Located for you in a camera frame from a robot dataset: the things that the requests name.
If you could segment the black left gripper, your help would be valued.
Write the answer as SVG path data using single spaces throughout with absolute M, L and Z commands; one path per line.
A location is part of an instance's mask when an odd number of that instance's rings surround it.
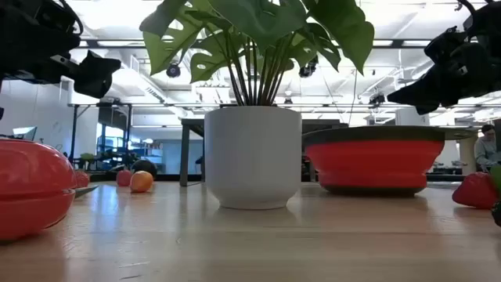
M 81 42 L 83 24 L 65 1 L 1 1 L 1 81 L 55 84 L 74 78 L 74 90 L 103 98 L 121 61 L 91 50 L 79 65 L 70 50 Z

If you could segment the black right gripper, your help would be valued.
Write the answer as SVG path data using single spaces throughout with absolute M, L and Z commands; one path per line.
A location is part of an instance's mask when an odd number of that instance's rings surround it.
M 440 106 L 450 107 L 460 99 L 483 96 L 499 84 L 500 2 L 487 1 L 480 9 L 458 0 L 457 10 L 470 15 L 463 29 L 450 27 L 424 49 L 434 65 L 413 84 L 387 95 L 387 101 L 415 107 L 429 114 Z

